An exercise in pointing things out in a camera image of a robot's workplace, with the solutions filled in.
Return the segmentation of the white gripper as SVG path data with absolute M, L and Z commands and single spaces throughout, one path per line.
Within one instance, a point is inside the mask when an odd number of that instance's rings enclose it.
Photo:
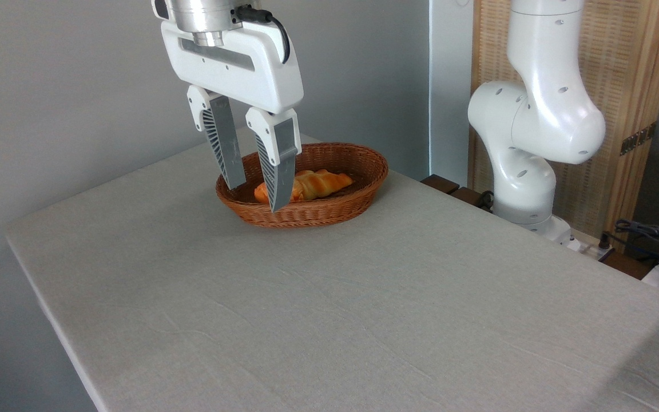
M 285 207 L 293 190 L 296 156 L 303 151 L 293 110 L 304 97 L 295 47 L 283 63 L 280 31 L 251 22 L 223 32 L 223 45 L 215 47 L 197 45 L 193 34 L 171 21 L 162 21 L 161 32 L 173 70 L 192 84 L 186 98 L 194 125 L 207 134 L 228 188 L 246 183 L 230 97 L 254 106 L 246 120 L 256 136 L 269 205 L 273 213 Z

